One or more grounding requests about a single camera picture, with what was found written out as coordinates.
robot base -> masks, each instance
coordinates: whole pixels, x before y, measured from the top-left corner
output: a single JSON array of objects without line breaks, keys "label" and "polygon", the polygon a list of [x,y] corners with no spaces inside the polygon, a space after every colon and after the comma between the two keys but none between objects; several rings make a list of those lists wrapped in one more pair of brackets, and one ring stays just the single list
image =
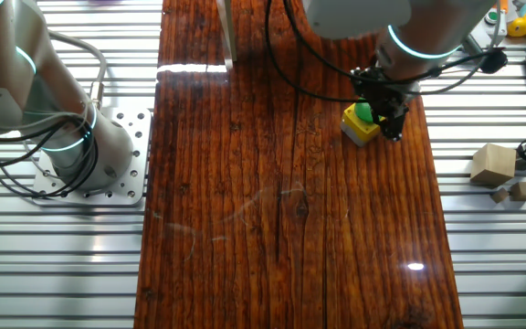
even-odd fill
[{"label": "robot base", "polygon": [[[96,191],[77,190],[66,197],[54,199],[34,199],[42,207],[137,207],[145,189],[145,171],[152,127],[152,114],[149,110],[125,111],[114,109],[107,117],[120,124],[133,142],[133,157],[125,173],[113,184]],[[40,154],[39,164],[44,170],[54,173],[50,158]],[[52,191],[64,183],[37,171],[34,189]]]}]

green object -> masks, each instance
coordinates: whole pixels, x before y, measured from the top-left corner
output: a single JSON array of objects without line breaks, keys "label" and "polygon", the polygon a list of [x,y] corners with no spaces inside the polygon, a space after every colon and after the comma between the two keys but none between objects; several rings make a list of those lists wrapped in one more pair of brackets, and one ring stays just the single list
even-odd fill
[{"label": "green object", "polygon": [[356,103],[354,105],[354,114],[356,114],[356,116],[364,122],[373,123],[371,105],[368,103]]},{"label": "green object", "polygon": [[490,11],[485,17],[486,22],[490,25],[497,24],[497,19],[499,19],[499,14],[496,11]]}]

small wooden block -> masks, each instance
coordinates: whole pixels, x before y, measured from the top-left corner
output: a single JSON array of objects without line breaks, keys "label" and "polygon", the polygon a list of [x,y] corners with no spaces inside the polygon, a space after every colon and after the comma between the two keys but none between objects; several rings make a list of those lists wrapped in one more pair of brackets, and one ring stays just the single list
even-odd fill
[{"label": "small wooden block", "polygon": [[500,203],[504,201],[507,197],[509,197],[509,191],[507,191],[504,187],[501,187],[500,190],[498,190],[490,197],[492,197],[492,200],[494,200],[494,202]]},{"label": "small wooden block", "polygon": [[510,188],[510,199],[513,201],[526,201],[526,182],[520,182]]}]

wooden table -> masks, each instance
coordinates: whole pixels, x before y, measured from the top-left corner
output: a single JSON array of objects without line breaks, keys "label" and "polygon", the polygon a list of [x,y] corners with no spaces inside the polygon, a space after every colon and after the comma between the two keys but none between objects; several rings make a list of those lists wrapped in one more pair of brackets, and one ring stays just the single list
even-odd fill
[{"label": "wooden table", "polygon": [[[352,97],[275,2],[288,75]],[[295,4],[326,58],[368,63],[373,37],[320,41]],[[303,96],[272,68],[265,1],[232,5],[238,61],[225,72],[216,2],[163,4],[135,328],[461,328],[420,100],[402,142],[357,148],[339,127],[348,104]]]}]

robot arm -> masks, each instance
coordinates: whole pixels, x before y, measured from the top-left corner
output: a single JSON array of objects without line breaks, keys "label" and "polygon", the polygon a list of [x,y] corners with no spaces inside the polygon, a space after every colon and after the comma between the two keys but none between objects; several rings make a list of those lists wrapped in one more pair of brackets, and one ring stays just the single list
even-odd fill
[{"label": "robot arm", "polygon": [[[354,70],[353,74],[390,82],[420,76],[443,64],[497,1],[304,0],[303,3],[311,28],[323,37],[356,37],[381,28],[376,63],[365,70]],[[399,140],[408,110],[405,104],[418,94],[417,83],[384,85],[352,80],[352,84],[356,94],[368,101],[373,122],[381,126],[384,136]]]},{"label": "robot arm", "polygon": [[83,135],[75,124],[67,123],[44,144],[54,174],[65,183],[82,175],[79,159],[88,151],[83,140],[94,136],[98,162],[82,189],[97,190],[115,182],[132,160],[130,135],[100,113],[58,58],[36,3],[0,0],[0,133],[44,130],[65,118],[38,124],[41,119],[59,113],[84,118],[92,133]]}]

